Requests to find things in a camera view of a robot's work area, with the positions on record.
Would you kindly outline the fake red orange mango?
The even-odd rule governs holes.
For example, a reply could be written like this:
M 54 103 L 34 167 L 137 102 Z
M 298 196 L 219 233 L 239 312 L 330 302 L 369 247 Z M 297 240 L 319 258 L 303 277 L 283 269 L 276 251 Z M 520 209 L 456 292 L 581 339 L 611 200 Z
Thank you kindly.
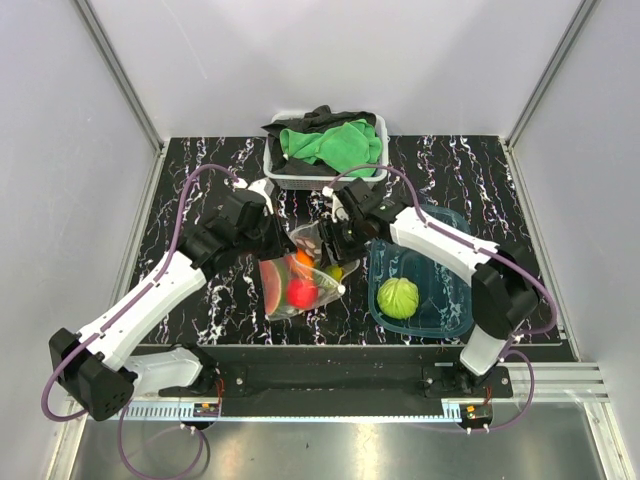
M 301 264 L 303 266 L 306 266 L 306 267 L 309 267 L 309 268 L 313 268 L 314 267 L 313 258 L 303 250 L 298 250 L 296 252 L 295 259 L 299 264 Z

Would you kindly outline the clear zip top bag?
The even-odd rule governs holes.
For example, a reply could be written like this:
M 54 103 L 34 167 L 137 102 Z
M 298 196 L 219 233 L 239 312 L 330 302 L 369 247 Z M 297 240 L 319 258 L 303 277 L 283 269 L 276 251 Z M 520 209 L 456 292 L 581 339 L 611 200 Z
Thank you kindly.
M 356 259 L 339 264 L 321 239 L 319 223 L 302 225 L 289 234 L 296 250 L 259 262 L 265 315 L 283 320 L 339 300 L 345 279 L 360 265 Z

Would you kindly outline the fake green orange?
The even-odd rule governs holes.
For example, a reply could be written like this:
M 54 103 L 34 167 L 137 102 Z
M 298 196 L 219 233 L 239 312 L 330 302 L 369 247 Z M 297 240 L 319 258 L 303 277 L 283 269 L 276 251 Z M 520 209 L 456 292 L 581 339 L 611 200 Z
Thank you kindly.
M 344 270 L 339 265 L 329 265 L 324 273 L 331 277 L 336 282 L 340 282 L 344 276 Z

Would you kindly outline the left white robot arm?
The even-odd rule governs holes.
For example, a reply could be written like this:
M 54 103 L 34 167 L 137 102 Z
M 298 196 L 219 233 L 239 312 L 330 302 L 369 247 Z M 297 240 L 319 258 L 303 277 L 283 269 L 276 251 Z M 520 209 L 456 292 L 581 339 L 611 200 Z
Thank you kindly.
M 269 194 L 255 186 L 230 194 L 221 209 L 181 237 L 158 266 L 98 319 L 49 340 L 53 375 L 96 421 L 117 414 L 132 397 L 183 389 L 190 396 L 215 390 L 218 363 L 196 346 L 134 355 L 146 335 L 183 300 L 244 255 L 271 260 L 294 245 Z

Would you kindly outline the fake red apple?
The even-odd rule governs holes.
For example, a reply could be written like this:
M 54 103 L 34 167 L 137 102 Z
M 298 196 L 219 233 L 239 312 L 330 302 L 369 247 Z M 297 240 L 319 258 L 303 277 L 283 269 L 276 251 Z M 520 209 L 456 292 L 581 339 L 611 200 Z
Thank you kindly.
M 317 296 L 318 287 L 312 280 L 306 278 L 294 278 L 287 286 L 287 302 L 295 308 L 311 308 L 315 303 Z

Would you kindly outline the fake green cabbage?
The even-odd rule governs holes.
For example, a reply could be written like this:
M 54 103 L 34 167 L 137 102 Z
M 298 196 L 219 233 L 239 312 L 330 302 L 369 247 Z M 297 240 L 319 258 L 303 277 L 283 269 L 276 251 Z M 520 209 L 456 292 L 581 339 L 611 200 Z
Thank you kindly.
M 407 278 L 389 278 L 379 287 L 376 301 L 386 316 L 397 320 L 408 319 L 420 305 L 419 289 Z

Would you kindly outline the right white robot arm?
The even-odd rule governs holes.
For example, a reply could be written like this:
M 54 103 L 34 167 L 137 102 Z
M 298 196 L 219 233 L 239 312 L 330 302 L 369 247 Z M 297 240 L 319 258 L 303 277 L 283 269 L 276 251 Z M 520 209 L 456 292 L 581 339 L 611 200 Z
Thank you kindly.
M 480 394 L 509 339 L 540 302 L 535 277 L 519 264 L 522 250 L 463 233 L 427 214 L 417 201 L 384 198 L 361 179 L 340 189 L 329 184 L 322 194 L 332 201 L 331 219 L 320 223 L 331 260 L 355 260 L 367 243 L 379 239 L 435 261 L 471 288 L 475 326 L 453 375 L 460 393 Z

